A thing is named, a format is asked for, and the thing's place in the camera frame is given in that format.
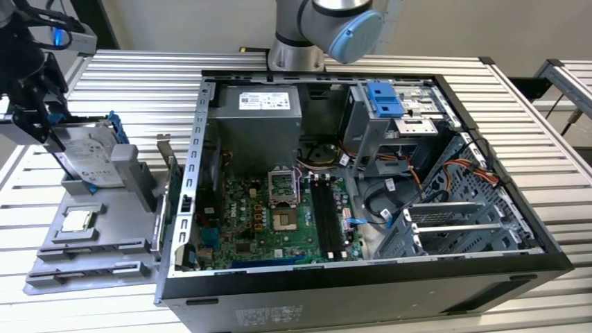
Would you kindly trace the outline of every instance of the chipset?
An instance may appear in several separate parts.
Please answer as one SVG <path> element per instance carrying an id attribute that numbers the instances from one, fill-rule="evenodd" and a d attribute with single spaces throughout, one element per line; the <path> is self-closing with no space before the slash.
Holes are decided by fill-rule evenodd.
<path id="1" fill-rule="evenodd" d="M 250 253 L 251 252 L 251 243 L 238 243 L 237 244 L 237 252 L 238 253 Z"/>
<path id="2" fill-rule="evenodd" d="M 298 218 L 297 210 L 274 210 L 274 230 L 297 231 Z"/>

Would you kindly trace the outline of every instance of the slatted metal surface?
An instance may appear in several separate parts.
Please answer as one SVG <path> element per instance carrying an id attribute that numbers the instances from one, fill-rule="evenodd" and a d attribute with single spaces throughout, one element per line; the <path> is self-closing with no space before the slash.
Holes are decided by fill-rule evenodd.
<path id="1" fill-rule="evenodd" d="M 573 75 L 581 79 L 592 91 L 592 60 L 562 60 Z"/>
<path id="2" fill-rule="evenodd" d="M 171 133 L 183 159 L 202 69 L 263 70 L 262 54 L 102 51 L 74 75 L 71 110 L 115 110 L 153 169 L 165 163 L 155 136 Z M 577 270 L 479 318 L 401 323 L 341 332 L 592 332 L 591 170 L 573 156 L 533 106 L 475 58 L 373 56 L 329 71 L 443 74 L 494 145 Z M 27 296 L 35 261 L 65 190 L 62 171 L 39 147 L 21 148 L 0 173 L 0 332 L 187 332 L 169 309 L 153 305 L 154 284 Z"/>

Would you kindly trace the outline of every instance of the white wall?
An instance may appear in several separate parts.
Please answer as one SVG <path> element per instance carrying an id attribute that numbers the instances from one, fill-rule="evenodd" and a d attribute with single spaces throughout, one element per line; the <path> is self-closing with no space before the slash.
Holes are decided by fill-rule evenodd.
<path id="1" fill-rule="evenodd" d="M 490 56 L 509 75 L 592 60 L 591 0 L 406 0 L 391 54 Z"/>
<path id="2" fill-rule="evenodd" d="M 274 41 L 274 0 L 103 2 L 125 49 L 229 52 Z M 533 75 L 546 58 L 592 59 L 590 17 L 591 0 L 405 0 L 389 52 L 491 56 L 509 75 Z"/>
<path id="3" fill-rule="evenodd" d="M 123 49 L 237 52 L 271 47 L 275 0 L 103 0 Z"/>

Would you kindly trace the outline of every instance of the motherboard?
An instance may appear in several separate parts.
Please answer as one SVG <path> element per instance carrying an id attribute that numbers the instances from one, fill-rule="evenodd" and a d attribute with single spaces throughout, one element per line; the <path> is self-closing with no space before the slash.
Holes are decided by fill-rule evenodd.
<path id="1" fill-rule="evenodd" d="M 321 194 L 318 181 L 315 177 L 297 180 L 290 173 L 227 179 L 225 217 L 218 228 L 202 227 L 201 266 L 227 269 L 361 260 L 362 237 L 346 221 L 353 211 L 346 182 L 329 178 L 323 181 L 329 192 Z M 290 203 L 271 200 L 293 194 L 297 201 Z M 319 210 L 327 214 L 329 203 L 325 200 L 322 205 L 319 197 L 330 198 L 329 194 L 334 216 L 326 218 Z"/>

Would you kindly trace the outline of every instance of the green circuit board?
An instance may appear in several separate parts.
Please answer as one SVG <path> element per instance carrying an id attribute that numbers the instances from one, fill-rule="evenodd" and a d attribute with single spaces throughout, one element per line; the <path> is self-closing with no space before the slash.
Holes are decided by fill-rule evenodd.
<path id="1" fill-rule="evenodd" d="M 219 247 L 213 249 L 211 258 L 201 258 L 202 265 L 213 269 L 251 267 L 281 264 L 315 264 L 333 259 L 322 256 L 317 230 L 313 197 L 309 180 L 301 183 L 301 205 L 297 208 L 269 205 L 267 178 L 233 178 L 226 184 L 226 212 L 219 225 Z M 289 185 L 275 183 L 278 189 Z M 343 208 L 353 209 L 346 183 L 333 183 L 338 220 L 343 220 Z M 339 260 L 362 259 L 362 243 L 357 230 L 343 231 L 347 256 Z"/>

